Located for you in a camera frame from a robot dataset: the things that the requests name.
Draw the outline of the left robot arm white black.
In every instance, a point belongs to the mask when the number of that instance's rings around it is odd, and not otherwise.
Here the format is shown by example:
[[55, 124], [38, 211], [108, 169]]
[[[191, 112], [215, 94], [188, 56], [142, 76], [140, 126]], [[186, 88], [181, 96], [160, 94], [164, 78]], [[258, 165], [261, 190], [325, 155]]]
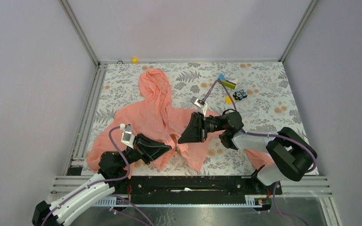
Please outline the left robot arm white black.
[[124, 151], [104, 152], [99, 167], [84, 184], [56, 201], [41, 201], [35, 207], [32, 224], [34, 226], [69, 226], [83, 212], [102, 198], [123, 193], [127, 189], [127, 179], [131, 163], [143, 160], [150, 164], [172, 149], [171, 146], [154, 141], [143, 134], [122, 133]]

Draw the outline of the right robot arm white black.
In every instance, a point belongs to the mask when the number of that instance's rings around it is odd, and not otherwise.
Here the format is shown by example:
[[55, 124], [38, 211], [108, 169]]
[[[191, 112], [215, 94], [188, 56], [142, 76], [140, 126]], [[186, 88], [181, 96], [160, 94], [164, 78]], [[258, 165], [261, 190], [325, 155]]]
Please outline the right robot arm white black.
[[259, 151], [271, 156], [272, 162], [262, 164], [251, 182], [253, 191], [258, 194], [265, 193], [277, 181], [298, 182], [305, 173], [316, 168], [317, 153], [291, 128], [264, 134], [244, 131], [243, 126], [237, 111], [208, 117], [194, 112], [178, 143], [203, 143], [209, 133], [219, 131], [220, 141], [226, 148]]

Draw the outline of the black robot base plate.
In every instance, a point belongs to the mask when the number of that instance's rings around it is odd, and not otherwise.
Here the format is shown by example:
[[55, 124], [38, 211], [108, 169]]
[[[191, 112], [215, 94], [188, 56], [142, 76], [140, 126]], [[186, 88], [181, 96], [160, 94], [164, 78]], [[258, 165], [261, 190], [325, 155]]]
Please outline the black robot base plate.
[[282, 194], [280, 185], [263, 185], [250, 176], [133, 176], [122, 183], [113, 194], [131, 199], [180, 199], [187, 202], [226, 197], [258, 197], [267, 199]]

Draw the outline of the salmon pink hooded jacket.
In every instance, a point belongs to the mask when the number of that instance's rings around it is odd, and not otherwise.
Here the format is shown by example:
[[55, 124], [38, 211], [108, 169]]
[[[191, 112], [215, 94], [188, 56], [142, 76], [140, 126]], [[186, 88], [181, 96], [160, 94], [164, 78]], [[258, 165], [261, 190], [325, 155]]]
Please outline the salmon pink hooded jacket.
[[178, 79], [161, 70], [148, 70], [131, 88], [131, 80], [114, 83], [104, 101], [115, 107], [113, 121], [98, 126], [86, 157], [84, 173], [95, 173], [106, 151], [124, 150], [121, 124], [133, 126], [133, 134], [143, 134], [171, 147], [150, 164], [139, 160], [129, 164], [130, 174], [143, 175], [238, 175], [248, 174], [273, 163], [269, 154], [256, 149], [232, 150], [223, 147], [219, 133], [208, 135], [203, 143], [179, 144], [194, 112], [187, 100], [206, 92], [214, 80], [207, 76], [183, 74]]

